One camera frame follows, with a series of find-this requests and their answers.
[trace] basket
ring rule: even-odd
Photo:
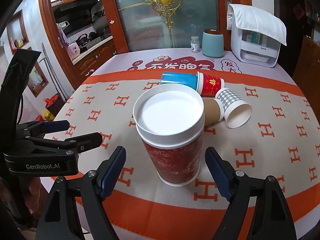
[[[63,101],[60,93],[57,93],[55,95],[58,95],[59,97],[52,103],[51,106],[48,106],[48,104],[46,104],[45,108],[48,109],[51,114],[57,116],[61,108],[64,106],[65,102]]]

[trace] door frame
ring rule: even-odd
[[[52,50],[71,86],[74,90],[76,90],[81,85],[80,77],[76,72],[76,69],[74,68],[67,51],[65,48],[61,47],[61,44],[58,40],[60,35],[54,19],[50,0],[39,0],[39,7],[44,29],[48,36]]]
[[[108,21],[110,21],[110,30],[114,38],[114,43],[118,53],[129,52],[124,30],[120,21],[116,0],[101,0],[106,11]],[[224,49],[231,51],[231,31],[227,30],[227,15],[225,0],[219,2],[219,28],[224,38]],[[252,5],[252,0],[232,0],[232,3]]]

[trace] person's hand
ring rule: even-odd
[[[27,188],[28,190],[23,191],[23,198],[26,206],[29,208],[30,213],[34,213],[39,208],[40,178],[23,178],[20,179],[21,188]]]
[[[30,213],[34,213],[39,208],[40,198],[40,178],[19,178],[21,191],[26,206]],[[0,181],[0,200],[9,202],[11,200],[11,193],[6,186]]]

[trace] kitchen counter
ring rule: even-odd
[[[110,41],[111,39],[113,39],[112,36],[104,39],[103,41],[99,42],[98,44],[94,45],[92,48],[88,49],[87,51],[81,53],[78,57],[76,57],[72,63],[73,65],[75,65],[76,63],[78,63],[81,59],[83,59],[85,56],[87,56],[89,53],[91,53],[92,51],[94,51],[96,48],[100,47],[102,44],[106,43],[107,41]]]

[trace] red cup with gold pattern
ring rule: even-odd
[[[224,80],[222,78],[213,77],[201,72],[197,72],[197,92],[201,96],[214,97],[220,89],[224,88]]]
[[[184,186],[199,173],[204,130],[204,104],[192,88],[164,84],[144,92],[133,118],[160,179]]]

